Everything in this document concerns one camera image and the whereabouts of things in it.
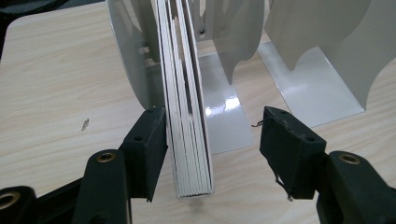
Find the wooden table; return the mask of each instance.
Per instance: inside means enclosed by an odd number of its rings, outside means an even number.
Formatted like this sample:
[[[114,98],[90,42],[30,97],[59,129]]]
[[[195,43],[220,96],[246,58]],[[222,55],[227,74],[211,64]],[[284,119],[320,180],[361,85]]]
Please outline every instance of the wooden table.
[[[237,65],[234,86],[251,124],[265,105],[288,109],[257,53]],[[14,21],[0,66],[0,189],[40,196],[82,177],[91,154],[118,148],[142,112],[105,3]],[[259,151],[261,129],[251,129],[251,147],[213,156],[211,197],[176,198],[168,153],[153,203],[132,200],[134,223],[318,223],[316,201],[287,200]],[[326,152],[359,154],[396,187],[396,61],[375,81],[367,112],[314,131]]]

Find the black plastic part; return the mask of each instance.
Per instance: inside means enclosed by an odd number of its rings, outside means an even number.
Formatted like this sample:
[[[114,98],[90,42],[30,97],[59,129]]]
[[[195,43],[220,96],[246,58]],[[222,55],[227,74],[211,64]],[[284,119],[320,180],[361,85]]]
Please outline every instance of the black plastic part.
[[[88,160],[72,223],[131,223],[125,159],[119,150],[93,154]]]
[[[37,221],[37,200],[29,187],[0,190],[0,223],[25,224]]]
[[[38,223],[71,223],[80,185],[81,178],[38,198]]]
[[[119,148],[126,159],[131,198],[152,201],[167,150],[165,125],[165,109],[152,107],[142,114]]]
[[[326,170],[344,223],[396,223],[396,193],[366,159],[334,151]]]
[[[264,108],[260,152],[292,198],[314,197],[313,171],[325,148],[326,141],[289,112]]]

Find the bolt hole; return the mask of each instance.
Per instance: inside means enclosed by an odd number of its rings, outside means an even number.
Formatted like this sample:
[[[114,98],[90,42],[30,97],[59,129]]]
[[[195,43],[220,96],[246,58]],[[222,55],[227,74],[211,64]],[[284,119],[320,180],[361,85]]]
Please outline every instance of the bolt hole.
[[[361,161],[358,158],[356,158],[352,155],[347,155],[347,154],[342,154],[340,156],[340,159],[341,159],[341,161],[344,161],[344,162],[350,163],[350,164],[355,164],[355,165],[361,163]]]
[[[97,161],[99,162],[108,162],[112,161],[116,158],[116,154],[111,153],[111,152],[106,152],[96,158]]]
[[[201,29],[201,30],[199,31],[199,37],[200,37],[201,39],[205,37],[205,32],[206,32],[205,29]]]
[[[136,142],[140,142],[140,141],[142,141],[142,140],[143,140],[143,138],[142,138],[142,137],[140,137],[140,136],[137,136],[137,137],[135,137],[135,138],[134,138],[134,140],[135,140]]]
[[[21,195],[17,191],[11,191],[0,195],[0,210],[10,207],[18,201]]]

